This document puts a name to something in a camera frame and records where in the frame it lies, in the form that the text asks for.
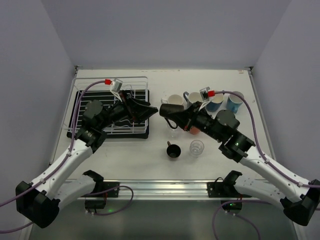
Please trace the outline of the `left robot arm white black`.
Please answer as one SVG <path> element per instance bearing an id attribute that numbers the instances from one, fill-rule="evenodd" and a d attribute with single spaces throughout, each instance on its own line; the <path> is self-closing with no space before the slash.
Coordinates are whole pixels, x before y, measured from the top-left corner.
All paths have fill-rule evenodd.
<path id="1" fill-rule="evenodd" d="M 157 112 L 149 102 L 125 94 L 108 107 L 99 100 L 90 101 L 82 115 L 81 127 L 64 153 L 31 182 L 22 181 L 16 186 L 17 211 L 38 227 L 48 227 L 66 205 L 101 188 L 104 178 L 92 170 L 69 184 L 65 181 L 104 143 L 105 128 L 122 120 L 144 122 Z"/>

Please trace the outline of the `light blue mug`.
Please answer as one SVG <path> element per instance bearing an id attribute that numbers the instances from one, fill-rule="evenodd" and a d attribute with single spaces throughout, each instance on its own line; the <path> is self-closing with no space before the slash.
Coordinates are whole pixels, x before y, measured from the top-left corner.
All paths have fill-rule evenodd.
<path id="1" fill-rule="evenodd" d="M 244 95 L 239 91 L 233 91 L 232 94 L 229 94 L 226 109 L 236 114 L 239 110 L 239 107 L 243 103 Z"/>

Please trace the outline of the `dark blue mug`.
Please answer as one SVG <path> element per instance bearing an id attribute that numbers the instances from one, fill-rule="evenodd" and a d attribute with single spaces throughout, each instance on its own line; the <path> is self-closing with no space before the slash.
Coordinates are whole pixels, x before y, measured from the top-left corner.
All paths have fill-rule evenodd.
<path id="1" fill-rule="evenodd" d="M 222 93 L 218 93 L 213 97 L 212 101 L 206 105 L 205 108 L 208 112 L 216 112 L 220 108 L 223 101 L 224 95 Z"/>

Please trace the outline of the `black cup beige rim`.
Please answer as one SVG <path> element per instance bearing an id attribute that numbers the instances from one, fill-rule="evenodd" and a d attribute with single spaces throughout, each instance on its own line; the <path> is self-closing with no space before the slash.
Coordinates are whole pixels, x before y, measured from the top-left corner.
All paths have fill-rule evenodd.
<path id="1" fill-rule="evenodd" d="M 179 104 L 163 103 L 159 109 L 159 115 L 168 118 L 171 114 L 184 111 L 184 106 Z"/>

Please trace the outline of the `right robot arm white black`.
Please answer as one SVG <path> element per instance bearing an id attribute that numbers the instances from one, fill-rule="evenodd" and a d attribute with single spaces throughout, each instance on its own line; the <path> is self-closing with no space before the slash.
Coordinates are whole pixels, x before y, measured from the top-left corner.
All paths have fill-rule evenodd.
<path id="1" fill-rule="evenodd" d="M 319 180 L 301 177 L 267 156 L 257 141 L 238 131 L 240 122 L 233 112 L 220 110 L 212 117 L 200 106 L 197 102 L 185 109 L 163 103 L 159 114 L 184 131 L 196 127 L 220 143 L 219 150 L 225 157 L 255 171 L 270 183 L 254 184 L 238 175 L 233 179 L 232 190 L 278 206 L 291 221 L 307 226 L 320 203 Z"/>

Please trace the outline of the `brown cup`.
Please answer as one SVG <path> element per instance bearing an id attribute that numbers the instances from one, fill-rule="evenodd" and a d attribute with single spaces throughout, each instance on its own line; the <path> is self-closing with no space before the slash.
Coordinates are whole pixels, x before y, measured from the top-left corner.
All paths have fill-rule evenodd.
<path id="1" fill-rule="evenodd" d="M 166 154 L 170 161 L 175 161 L 182 153 L 181 148 L 177 144 L 167 141 Z"/>

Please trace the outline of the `grey mug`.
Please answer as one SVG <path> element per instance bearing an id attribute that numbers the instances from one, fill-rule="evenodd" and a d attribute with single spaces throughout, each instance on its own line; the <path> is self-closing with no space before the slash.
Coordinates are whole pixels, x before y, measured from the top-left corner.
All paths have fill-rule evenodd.
<path id="1" fill-rule="evenodd" d="M 187 107 L 191 106 L 193 103 L 202 102 L 202 97 L 199 92 L 188 93 L 187 91 L 185 91 L 183 93 L 183 98 L 187 103 Z"/>

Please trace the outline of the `white mug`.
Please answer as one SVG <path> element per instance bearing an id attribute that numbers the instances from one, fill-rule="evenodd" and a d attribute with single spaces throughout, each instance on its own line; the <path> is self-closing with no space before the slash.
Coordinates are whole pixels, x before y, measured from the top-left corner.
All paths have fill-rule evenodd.
<path id="1" fill-rule="evenodd" d="M 160 100 L 162 104 L 171 104 L 171 105 L 184 105 L 184 99 L 178 94 L 172 94 L 168 97 L 162 98 Z"/>

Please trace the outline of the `large clear glass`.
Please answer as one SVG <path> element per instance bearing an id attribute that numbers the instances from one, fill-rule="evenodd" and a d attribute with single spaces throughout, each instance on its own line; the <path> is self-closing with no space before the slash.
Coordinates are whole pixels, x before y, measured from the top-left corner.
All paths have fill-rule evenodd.
<path id="1" fill-rule="evenodd" d="M 171 138 L 178 138 L 181 135 L 181 129 L 180 128 L 171 128 L 170 125 L 167 123 L 167 129 L 168 129 L 168 134 Z"/>

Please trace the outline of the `clear small glass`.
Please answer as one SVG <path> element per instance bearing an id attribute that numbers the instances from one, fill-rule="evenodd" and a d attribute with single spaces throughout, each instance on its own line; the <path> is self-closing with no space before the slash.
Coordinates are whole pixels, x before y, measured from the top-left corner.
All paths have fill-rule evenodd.
<path id="1" fill-rule="evenodd" d="M 189 152 L 191 155 L 195 156 L 195 157 L 198 157 L 200 156 L 203 151 L 204 151 L 204 143 L 200 140 L 193 140 L 191 143 L 190 143 L 190 146 L 189 146 Z"/>

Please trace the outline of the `orange cup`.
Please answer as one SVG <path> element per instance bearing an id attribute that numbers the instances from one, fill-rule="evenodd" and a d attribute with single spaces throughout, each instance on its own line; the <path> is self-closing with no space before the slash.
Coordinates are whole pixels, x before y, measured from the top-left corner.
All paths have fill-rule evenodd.
<path id="1" fill-rule="evenodd" d="M 192 127 L 189 129 L 189 133 L 192 134 L 192 135 L 197 135 L 197 134 L 199 134 L 200 132 L 201 132 L 201 131 L 200 131 L 198 128 L 194 127 L 194 126 L 192 126 Z"/>

